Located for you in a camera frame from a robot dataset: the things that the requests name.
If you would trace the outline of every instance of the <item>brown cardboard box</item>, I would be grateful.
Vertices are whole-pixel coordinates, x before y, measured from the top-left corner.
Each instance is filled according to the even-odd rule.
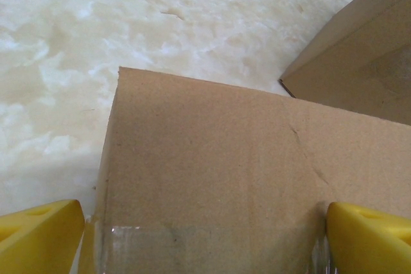
[[[354,0],[281,81],[296,98],[411,124],[411,0]]]
[[[410,126],[121,69],[80,273],[303,274],[329,202],[411,218],[410,153]]]

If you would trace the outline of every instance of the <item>clear packing tape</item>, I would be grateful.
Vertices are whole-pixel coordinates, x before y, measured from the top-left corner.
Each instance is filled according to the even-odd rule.
[[[273,232],[271,228],[175,228],[165,224],[158,229],[100,228],[98,221],[89,221],[83,237],[79,274],[129,274],[136,270],[139,273],[330,274],[337,272],[335,265],[340,274],[411,273],[411,220],[348,203],[332,203],[326,225],[327,237],[316,233],[311,258],[306,259],[311,260],[303,264],[295,256],[282,253],[296,248],[299,241],[289,246],[282,232]],[[314,230],[295,231],[301,239],[314,234]],[[275,234],[276,240],[265,240],[270,245],[263,246],[263,241],[255,242],[261,234]]]
[[[277,267],[284,264],[284,255],[272,250],[259,252],[256,262],[250,249],[252,232],[245,228],[111,227],[104,231],[98,223],[88,222],[79,274],[131,274],[136,272],[136,264],[139,273],[237,274],[261,273],[261,269],[282,273]],[[293,256],[287,257],[287,263],[293,264]]]

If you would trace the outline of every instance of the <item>floor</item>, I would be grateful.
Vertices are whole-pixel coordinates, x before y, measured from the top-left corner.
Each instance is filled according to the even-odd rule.
[[[287,95],[281,73],[350,1],[0,0],[0,214],[92,214],[119,65]]]

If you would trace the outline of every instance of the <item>cardboard flap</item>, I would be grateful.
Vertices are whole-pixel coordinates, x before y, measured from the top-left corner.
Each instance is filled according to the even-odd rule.
[[[411,217],[405,125],[133,69],[114,105],[106,273],[304,273],[329,202]]]
[[[281,77],[295,98],[411,124],[411,0],[354,0]]]

